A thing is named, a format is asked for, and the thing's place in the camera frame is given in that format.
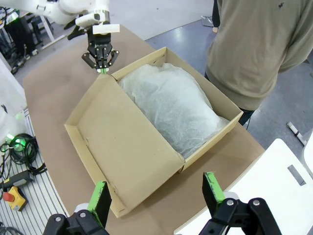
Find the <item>tabletop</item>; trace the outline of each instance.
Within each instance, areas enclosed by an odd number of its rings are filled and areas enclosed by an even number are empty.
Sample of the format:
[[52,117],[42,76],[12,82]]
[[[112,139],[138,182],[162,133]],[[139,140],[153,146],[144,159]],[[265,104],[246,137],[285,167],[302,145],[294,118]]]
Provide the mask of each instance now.
[[[120,51],[110,72],[154,51],[146,42],[121,27],[112,34]],[[64,128],[84,93],[97,78],[81,56],[87,39],[76,40],[42,62],[24,79],[23,87],[37,141],[53,183],[68,212],[88,202],[94,183],[84,168]],[[204,171],[216,172],[221,187],[228,187],[264,149],[237,125],[182,174],[174,175],[131,213],[116,218],[109,213],[110,234],[173,234],[175,228],[205,206],[201,184]]]

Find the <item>beige sweatshirt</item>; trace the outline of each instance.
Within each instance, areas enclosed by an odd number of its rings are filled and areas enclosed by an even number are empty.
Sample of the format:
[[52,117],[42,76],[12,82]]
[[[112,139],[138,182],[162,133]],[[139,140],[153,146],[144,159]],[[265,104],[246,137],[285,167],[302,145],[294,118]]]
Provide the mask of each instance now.
[[256,110],[277,75],[313,49],[313,0],[218,0],[221,26],[207,53],[210,81]]

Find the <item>green light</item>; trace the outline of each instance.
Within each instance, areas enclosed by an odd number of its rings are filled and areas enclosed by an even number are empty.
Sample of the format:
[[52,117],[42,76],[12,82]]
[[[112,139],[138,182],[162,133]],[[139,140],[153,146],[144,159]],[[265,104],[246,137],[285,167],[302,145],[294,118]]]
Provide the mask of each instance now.
[[22,139],[21,144],[25,147],[26,141]]
[[12,135],[10,135],[10,134],[7,134],[7,137],[8,137],[10,140],[14,139],[14,136],[12,136]]
[[13,13],[11,14],[11,19],[12,19],[11,22],[13,22],[14,20],[16,20],[18,17],[19,17],[19,15],[18,15],[16,12],[13,12]]

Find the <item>bubble wrap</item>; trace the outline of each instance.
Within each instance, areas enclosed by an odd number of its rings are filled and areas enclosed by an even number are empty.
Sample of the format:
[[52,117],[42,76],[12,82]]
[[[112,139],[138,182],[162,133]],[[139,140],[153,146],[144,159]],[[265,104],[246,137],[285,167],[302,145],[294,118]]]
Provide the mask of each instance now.
[[185,159],[229,122],[214,113],[196,80],[172,64],[144,65],[119,85]]

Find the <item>cable bundle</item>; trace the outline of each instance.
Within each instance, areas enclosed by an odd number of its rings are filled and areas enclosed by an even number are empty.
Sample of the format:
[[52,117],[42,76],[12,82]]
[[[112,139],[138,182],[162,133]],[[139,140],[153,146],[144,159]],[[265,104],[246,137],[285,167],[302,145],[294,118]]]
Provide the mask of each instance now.
[[[38,144],[36,137],[32,137],[29,134],[22,133],[16,135],[10,143],[6,142],[0,145],[0,152],[2,154],[2,163],[0,165],[0,178],[9,178],[12,162],[17,165],[25,164],[34,176],[47,171],[44,163],[39,168],[35,168],[32,165],[38,153]],[[5,176],[4,164],[8,159],[10,159],[10,166],[7,175]]]
[[17,234],[17,235],[23,235],[19,230],[13,227],[4,227],[0,226],[0,235],[5,235],[5,234]]

